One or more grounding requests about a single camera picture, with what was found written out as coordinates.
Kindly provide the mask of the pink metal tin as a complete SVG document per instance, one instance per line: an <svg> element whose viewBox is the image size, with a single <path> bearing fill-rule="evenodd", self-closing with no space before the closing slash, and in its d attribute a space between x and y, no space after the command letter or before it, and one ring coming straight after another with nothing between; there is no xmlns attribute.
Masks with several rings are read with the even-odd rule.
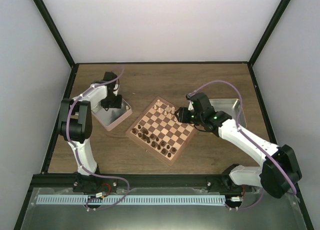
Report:
<svg viewBox="0 0 320 230"><path fill-rule="evenodd" d="M127 101L123 99L120 108L110 108L106 110L101 106L101 103L98 103L93 107L91 112L107 131L112 131L115 127L131 116L132 108Z"/></svg>

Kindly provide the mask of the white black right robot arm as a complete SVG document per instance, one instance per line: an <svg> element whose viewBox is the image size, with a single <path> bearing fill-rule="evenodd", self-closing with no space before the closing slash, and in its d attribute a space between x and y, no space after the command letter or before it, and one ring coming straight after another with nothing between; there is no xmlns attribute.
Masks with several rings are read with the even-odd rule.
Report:
<svg viewBox="0 0 320 230"><path fill-rule="evenodd" d="M242 127L224 111L216 111L208 96L196 93L188 96L188 107L180 107L174 115L180 123L202 126L203 131L226 140L249 155L257 167L236 165L222 178L227 191L240 185L263 188L274 198L286 193L296 194L295 185L302 178L294 150L288 146L270 143Z"/></svg>

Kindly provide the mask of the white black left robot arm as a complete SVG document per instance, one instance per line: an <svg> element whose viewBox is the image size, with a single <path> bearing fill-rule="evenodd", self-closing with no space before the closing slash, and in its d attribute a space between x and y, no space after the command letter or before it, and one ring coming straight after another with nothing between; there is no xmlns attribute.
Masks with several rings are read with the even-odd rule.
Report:
<svg viewBox="0 0 320 230"><path fill-rule="evenodd" d="M90 145L93 130L92 113L121 109L122 95L119 76L105 72L103 79L94 81L83 93L73 98L64 98L60 104L58 133L71 147L77 163L78 183L91 192L110 191L110 187L95 175L99 174Z"/></svg>

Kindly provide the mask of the wooden chess board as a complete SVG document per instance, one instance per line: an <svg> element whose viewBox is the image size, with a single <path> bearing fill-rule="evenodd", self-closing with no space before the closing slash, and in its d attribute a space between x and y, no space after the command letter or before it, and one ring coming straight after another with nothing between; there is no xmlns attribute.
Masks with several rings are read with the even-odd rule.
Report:
<svg viewBox="0 0 320 230"><path fill-rule="evenodd" d="M154 109L154 105L161 108L161 113L158 112L158 109ZM167 111L167 116L165 116L164 111L166 111L167 105L170 106L170 111ZM126 131L126 136L130 140L169 166L172 166L179 158L196 133L196 129L192 124L174 121L175 115L171 113L172 107L175 106L165 99L161 97L155 98ZM136 134L132 133L134 128L137 131ZM143 134L146 135L146 139L147 137L150 138L150 143L147 143L146 139L142 139ZM151 147L153 141L155 142L155 147ZM162 149L166 149L166 155L161 153Z"/></svg>

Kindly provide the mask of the yellow bear tin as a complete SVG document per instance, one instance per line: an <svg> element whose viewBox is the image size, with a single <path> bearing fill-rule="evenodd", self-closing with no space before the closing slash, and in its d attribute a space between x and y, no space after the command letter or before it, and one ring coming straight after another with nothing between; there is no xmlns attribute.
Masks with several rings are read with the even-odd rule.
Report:
<svg viewBox="0 0 320 230"><path fill-rule="evenodd" d="M234 120L236 120L236 117L241 109L239 99L209 99L209 101L216 111L224 111Z"/></svg>

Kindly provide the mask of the black aluminium frame rail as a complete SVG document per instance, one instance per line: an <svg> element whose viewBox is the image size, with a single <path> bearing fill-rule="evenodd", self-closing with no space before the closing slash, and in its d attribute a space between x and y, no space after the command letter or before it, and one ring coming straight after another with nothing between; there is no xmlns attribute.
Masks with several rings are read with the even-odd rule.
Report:
<svg viewBox="0 0 320 230"><path fill-rule="evenodd" d="M233 183L226 174L118 174L111 178L82 175L80 173L44 173L32 177L30 188L71 187L74 192L93 193L111 186L112 192L127 188L191 187L216 192L238 192L241 184Z"/></svg>

